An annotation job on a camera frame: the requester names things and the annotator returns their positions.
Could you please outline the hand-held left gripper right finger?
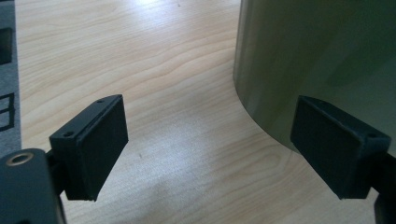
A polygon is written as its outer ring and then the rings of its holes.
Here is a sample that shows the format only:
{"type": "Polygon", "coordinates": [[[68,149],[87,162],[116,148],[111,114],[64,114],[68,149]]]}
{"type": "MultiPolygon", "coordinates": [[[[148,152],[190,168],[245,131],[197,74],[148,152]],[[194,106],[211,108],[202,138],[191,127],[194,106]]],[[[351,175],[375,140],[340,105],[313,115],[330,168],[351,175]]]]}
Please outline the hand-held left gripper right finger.
{"type": "Polygon", "coordinates": [[[338,107],[299,96],[290,141],[338,198],[391,195],[391,138],[338,107]]]}

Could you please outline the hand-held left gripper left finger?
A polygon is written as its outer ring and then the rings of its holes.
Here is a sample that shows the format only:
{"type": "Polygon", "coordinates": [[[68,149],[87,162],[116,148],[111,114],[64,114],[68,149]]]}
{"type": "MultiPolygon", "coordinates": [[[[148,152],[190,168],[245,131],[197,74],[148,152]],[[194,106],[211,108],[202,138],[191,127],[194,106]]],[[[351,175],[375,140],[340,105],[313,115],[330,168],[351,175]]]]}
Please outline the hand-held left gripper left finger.
{"type": "Polygon", "coordinates": [[[128,143],[123,97],[94,101],[49,137],[51,152],[65,166],[70,200],[95,201],[128,143]]]}

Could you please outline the green plastic trash bin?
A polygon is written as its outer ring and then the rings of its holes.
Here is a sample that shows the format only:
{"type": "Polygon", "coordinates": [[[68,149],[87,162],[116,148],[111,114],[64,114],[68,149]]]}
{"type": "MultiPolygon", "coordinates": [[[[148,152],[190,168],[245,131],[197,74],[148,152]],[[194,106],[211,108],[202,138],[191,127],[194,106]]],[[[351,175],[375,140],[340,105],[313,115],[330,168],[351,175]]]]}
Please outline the green plastic trash bin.
{"type": "Polygon", "coordinates": [[[242,0],[233,81],[287,148],[304,95],[387,134],[396,157],[396,0],[242,0]]]}

